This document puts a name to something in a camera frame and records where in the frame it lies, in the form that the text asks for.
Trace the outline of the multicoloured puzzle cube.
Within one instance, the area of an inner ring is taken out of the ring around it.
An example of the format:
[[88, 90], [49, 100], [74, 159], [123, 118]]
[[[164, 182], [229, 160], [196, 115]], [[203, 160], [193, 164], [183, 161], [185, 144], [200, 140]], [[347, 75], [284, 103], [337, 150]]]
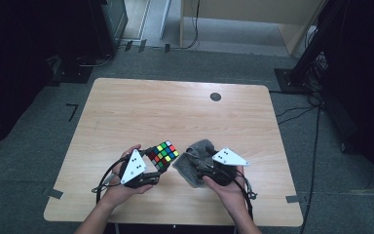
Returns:
[[179, 156], [179, 152], [169, 140], [153, 147], [157, 148], [157, 154], [148, 156], [148, 158], [157, 171], [168, 169], [170, 164]]

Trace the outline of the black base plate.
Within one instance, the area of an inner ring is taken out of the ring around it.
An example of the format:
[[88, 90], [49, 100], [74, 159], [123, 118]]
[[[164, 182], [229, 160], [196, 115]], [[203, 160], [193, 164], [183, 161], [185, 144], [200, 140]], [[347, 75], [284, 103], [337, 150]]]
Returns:
[[61, 83], [87, 84], [93, 68], [80, 63], [74, 57], [57, 57], [53, 66], [54, 76], [49, 85], [59, 86]]

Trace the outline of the black metal stand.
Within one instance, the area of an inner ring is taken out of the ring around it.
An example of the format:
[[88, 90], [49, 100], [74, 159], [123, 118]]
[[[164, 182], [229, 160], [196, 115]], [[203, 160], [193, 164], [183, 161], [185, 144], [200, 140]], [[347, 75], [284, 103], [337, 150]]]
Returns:
[[280, 85], [280, 91], [283, 94], [308, 94], [313, 89], [308, 87], [308, 71], [322, 46], [326, 41], [326, 34], [335, 25], [337, 16], [342, 12], [342, 8], [349, 3], [350, 0], [330, 0], [324, 6], [324, 11], [320, 12], [318, 17], [318, 31], [313, 36], [312, 41], [306, 48], [306, 51], [298, 60], [292, 69], [275, 68], [277, 81]]

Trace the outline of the dark curtain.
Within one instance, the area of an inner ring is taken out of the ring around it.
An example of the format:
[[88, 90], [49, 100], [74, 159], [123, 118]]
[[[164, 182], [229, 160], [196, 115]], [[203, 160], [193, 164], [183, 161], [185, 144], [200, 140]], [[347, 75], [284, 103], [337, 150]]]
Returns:
[[340, 3], [332, 23], [319, 26], [327, 68], [320, 80], [336, 101], [334, 115], [348, 118], [338, 127], [346, 151], [374, 164], [374, 0], [330, 0]]
[[53, 79], [48, 59], [67, 59], [63, 28], [80, 0], [0, 0], [0, 140]]

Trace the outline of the light wooden desk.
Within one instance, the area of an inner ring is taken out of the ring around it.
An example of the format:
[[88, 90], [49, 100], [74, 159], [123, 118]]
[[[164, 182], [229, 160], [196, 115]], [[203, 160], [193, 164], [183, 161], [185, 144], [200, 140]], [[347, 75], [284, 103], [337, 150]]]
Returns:
[[181, 0], [180, 37], [183, 45], [184, 19], [198, 17], [276, 23], [287, 52], [294, 55], [327, 0]]

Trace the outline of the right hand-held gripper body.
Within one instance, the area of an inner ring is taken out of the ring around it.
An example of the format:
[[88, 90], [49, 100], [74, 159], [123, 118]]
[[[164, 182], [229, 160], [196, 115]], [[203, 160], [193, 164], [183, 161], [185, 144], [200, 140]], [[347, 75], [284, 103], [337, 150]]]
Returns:
[[237, 174], [237, 166], [247, 167], [249, 162], [228, 147], [212, 155], [213, 165], [205, 170], [205, 176], [212, 178], [221, 186], [229, 185]]

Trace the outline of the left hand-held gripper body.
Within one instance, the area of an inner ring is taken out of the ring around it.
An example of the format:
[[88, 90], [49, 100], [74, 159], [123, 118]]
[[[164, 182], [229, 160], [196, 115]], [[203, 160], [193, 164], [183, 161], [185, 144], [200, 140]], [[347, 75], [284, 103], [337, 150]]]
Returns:
[[157, 184], [150, 182], [149, 176], [151, 174], [147, 173], [147, 165], [142, 159], [140, 151], [134, 149], [123, 158], [118, 177], [121, 179], [120, 183], [125, 187], [138, 188], [147, 184]]

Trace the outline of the person's left hand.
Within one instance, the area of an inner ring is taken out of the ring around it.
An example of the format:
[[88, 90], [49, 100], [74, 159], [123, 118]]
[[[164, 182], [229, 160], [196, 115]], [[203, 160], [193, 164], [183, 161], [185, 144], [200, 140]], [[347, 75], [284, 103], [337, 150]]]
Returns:
[[122, 164], [119, 163], [112, 169], [112, 173], [115, 176], [111, 179], [112, 186], [108, 187], [96, 204], [98, 208], [106, 210], [111, 213], [117, 206], [120, 206], [126, 202], [132, 195], [143, 194], [152, 188], [151, 184], [143, 185], [138, 188], [128, 188], [120, 183], [121, 179], [118, 177], [118, 173], [121, 170]]

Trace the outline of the black cabinet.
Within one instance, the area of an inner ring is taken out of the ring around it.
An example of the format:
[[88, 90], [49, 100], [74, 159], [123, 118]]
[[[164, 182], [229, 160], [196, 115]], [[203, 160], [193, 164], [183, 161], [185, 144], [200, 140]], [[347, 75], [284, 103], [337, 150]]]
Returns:
[[124, 0], [90, 0], [97, 44], [103, 57], [113, 56], [128, 23]]

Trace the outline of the grey cloth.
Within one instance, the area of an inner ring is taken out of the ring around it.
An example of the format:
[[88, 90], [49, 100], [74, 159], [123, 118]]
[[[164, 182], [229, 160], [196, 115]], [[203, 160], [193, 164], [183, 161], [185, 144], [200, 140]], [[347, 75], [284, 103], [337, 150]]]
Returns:
[[180, 175], [194, 188], [201, 187], [204, 182], [201, 178], [195, 178], [193, 175], [193, 165], [198, 164], [199, 155], [203, 153], [211, 156], [216, 152], [214, 145], [208, 139], [199, 140], [190, 146], [178, 157], [173, 166], [178, 170]]

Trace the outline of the white post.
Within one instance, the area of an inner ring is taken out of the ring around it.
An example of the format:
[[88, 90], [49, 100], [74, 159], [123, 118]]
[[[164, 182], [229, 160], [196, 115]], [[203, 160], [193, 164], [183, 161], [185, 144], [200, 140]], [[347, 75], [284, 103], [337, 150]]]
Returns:
[[171, 3], [172, 3], [172, 0], [166, 0], [166, 4], [165, 4], [163, 16], [162, 16], [162, 21], [161, 21], [161, 26], [160, 26], [160, 40], [162, 40], [164, 36]]

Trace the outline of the black angled floor tape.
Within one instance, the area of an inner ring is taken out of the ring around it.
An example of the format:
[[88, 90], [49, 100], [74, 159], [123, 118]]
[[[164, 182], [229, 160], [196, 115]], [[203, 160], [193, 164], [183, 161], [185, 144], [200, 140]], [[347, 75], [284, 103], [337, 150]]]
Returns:
[[77, 111], [77, 109], [79, 107], [79, 104], [76, 104], [76, 103], [66, 103], [65, 105], [73, 108], [73, 110], [72, 110], [72, 112], [70, 114], [70, 117], [68, 118], [68, 122], [71, 122], [73, 120], [75, 114], [76, 114], [76, 111]]

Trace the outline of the person's right hand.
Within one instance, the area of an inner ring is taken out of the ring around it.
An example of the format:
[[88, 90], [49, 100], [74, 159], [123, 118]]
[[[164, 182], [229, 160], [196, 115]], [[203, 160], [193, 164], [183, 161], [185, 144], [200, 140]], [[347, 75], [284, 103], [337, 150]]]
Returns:
[[204, 175], [203, 181], [219, 197], [224, 208], [234, 221], [242, 219], [247, 215], [245, 198], [242, 192], [244, 180], [239, 173], [235, 179], [226, 186], [217, 184], [212, 178]]

